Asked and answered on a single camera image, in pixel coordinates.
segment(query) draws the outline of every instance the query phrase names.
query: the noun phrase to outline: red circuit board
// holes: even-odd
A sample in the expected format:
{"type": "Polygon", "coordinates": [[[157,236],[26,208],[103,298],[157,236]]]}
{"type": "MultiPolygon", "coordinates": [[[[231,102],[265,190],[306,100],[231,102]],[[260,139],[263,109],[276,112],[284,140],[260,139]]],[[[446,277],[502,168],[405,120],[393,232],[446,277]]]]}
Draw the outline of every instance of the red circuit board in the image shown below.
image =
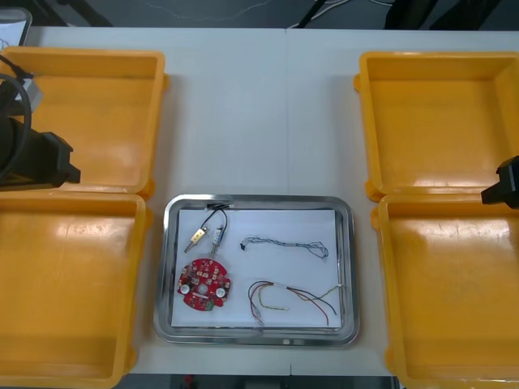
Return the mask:
{"type": "Polygon", "coordinates": [[[184,302],[194,310],[223,306],[230,289],[230,279],[225,277],[226,274],[226,269],[214,259],[196,259],[182,269],[177,292],[184,295],[184,302]],[[218,297],[217,294],[223,293],[222,289],[225,295],[218,297]]]}

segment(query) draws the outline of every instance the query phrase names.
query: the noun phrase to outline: yellow plastic tray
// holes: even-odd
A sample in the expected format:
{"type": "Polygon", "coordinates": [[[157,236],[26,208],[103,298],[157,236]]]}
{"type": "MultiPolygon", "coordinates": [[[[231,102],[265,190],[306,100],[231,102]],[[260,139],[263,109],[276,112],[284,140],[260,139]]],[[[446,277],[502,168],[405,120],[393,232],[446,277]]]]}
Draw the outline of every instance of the yellow plastic tray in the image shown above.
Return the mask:
{"type": "Polygon", "coordinates": [[[109,388],[131,337],[145,230],[136,194],[0,194],[0,385],[109,388]]]}
{"type": "Polygon", "coordinates": [[[519,154],[516,53],[365,53],[354,86],[375,201],[479,193],[519,154]]]}
{"type": "Polygon", "coordinates": [[[411,389],[516,387],[519,212],[472,194],[388,195],[371,216],[393,373],[411,389]]]}
{"type": "Polygon", "coordinates": [[[43,92],[34,130],[54,132],[74,148],[71,162],[81,170],[81,183],[60,190],[152,195],[167,84],[161,53],[9,47],[3,54],[34,73],[43,92]]]}

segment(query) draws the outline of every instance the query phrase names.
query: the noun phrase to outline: table surface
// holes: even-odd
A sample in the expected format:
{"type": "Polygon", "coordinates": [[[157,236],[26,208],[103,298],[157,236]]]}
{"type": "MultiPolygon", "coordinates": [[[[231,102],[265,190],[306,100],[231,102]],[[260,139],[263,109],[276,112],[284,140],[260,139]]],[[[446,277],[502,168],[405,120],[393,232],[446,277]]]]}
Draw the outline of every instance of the table surface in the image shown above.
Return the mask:
{"type": "Polygon", "coordinates": [[[352,88],[369,50],[519,50],[519,32],[33,28],[27,45],[158,50],[164,95],[138,283],[135,373],[389,375],[382,275],[352,88]],[[168,344],[152,324],[167,202],[180,194],[332,195],[353,209],[360,333],[344,348],[168,344]]]}

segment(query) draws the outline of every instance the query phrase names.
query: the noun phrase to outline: stainless steel tray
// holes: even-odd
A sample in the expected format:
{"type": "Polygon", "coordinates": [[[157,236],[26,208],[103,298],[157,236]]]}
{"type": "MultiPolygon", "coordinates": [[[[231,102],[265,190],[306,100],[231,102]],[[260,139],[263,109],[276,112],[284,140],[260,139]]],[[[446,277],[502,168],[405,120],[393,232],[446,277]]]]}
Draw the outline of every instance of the stainless steel tray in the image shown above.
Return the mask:
{"type": "Polygon", "coordinates": [[[354,225],[350,207],[333,197],[283,195],[181,195],[165,209],[164,237],[157,283],[154,324],[157,334],[175,343],[342,346],[358,334],[357,276],[354,225]],[[341,326],[328,327],[172,327],[173,295],[178,278],[177,236],[181,209],[205,209],[230,204],[233,210],[334,210],[336,213],[337,283],[340,288],[341,326]]]}

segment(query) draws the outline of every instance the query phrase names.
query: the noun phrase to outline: red wire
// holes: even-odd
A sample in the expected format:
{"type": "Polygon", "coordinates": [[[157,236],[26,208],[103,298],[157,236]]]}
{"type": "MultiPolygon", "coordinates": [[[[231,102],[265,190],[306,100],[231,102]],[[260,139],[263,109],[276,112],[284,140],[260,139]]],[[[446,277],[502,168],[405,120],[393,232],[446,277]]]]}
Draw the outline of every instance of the red wire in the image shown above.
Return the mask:
{"type": "MultiPolygon", "coordinates": [[[[305,295],[303,295],[303,294],[301,294],[301,293],[299,293],[299,292],[296,292],[296,291],[293,290],[292,288],[288,288],[288,287],[287,287],[287,289],[288,289],[290,292],[295,293],[295,294],[297,294],[297,295],[300,296],[300,297],[305,297],[306,299],[308,299],[308,297],[306,297],[305,295]]],[[[317,308],[319,308],[319,310],[320,310],[321,312],[323,312],[323,315],[326,317],[326,325],[329,326],[329,325],[330,325],[330,321],[329,321],[329,319],[328,319],[328,315],[326,314],[326,312],[324,312],[323,309],[315,303],[315,301],[313,301],[313,300],[311,300],[311,299],[308,299],[308,300],[309,300],[309,301],[310,301],[314,306],[316,306],[317,308]]]]}

